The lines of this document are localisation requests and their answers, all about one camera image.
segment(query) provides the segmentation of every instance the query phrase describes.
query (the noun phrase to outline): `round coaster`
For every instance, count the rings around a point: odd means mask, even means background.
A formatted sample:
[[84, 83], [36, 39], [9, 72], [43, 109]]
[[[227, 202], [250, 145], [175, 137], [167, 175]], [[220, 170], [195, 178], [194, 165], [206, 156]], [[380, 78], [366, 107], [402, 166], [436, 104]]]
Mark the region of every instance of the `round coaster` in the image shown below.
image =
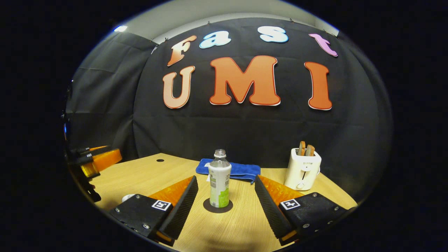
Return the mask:
[[212, 213], [225, 213], [225, 212], [230, 211], [230, 209], [232, 209], [232, 207], [233, 207], [233, 203], [231, 200], [228, 201], [228, 205], [226, 207], [223, 207], [223, 208], [214, 207], [214, 206], [210, 205], [210, 198], [206, 199], [204, 201], [203, 205], [207, 211], [212, 212]]

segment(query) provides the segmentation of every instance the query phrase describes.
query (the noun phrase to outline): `table surface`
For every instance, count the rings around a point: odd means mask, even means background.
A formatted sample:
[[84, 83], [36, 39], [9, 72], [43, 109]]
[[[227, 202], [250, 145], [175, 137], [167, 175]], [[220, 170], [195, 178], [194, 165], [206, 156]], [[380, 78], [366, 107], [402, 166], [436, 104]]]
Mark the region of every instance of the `table surface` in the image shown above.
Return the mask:
[[[203, 202], [210, 197], [207, 175], [196, 173], [199, 161], [188, 160], [159, 153], [144, 158], [115, 164], [93, 178], [91, 184], [101, 196], [96, 206], [110, 210], [121, 204], [128, 194], [151, 195], [178, 181], [195, 175], [198, 194], [194, 200], [184, 228], [171, 247], [181, 252], [271, 252], [291, 244], [280, 246], [263, 212], [255, 193], [255, 184], [231, 179], [229, 199], [233, 208], [226, 213], [208, 212]], [[283, 184], [286, 168], [262, 168], [261, 175]], [[357, 203], [339, 186], [322, 173], [313, 187], [303, 194], [318, 192], [345, 209]]]

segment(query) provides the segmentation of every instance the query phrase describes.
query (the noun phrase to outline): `light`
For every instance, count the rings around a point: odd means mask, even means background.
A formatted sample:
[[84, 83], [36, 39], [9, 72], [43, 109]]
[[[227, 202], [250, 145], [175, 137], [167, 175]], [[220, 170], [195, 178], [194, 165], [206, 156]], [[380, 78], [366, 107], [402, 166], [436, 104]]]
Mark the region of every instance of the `light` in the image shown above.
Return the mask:
[[115, 28], [114, 31], [125, 31], [128, 27], [127, 26], [119, 26], [117, 28]]

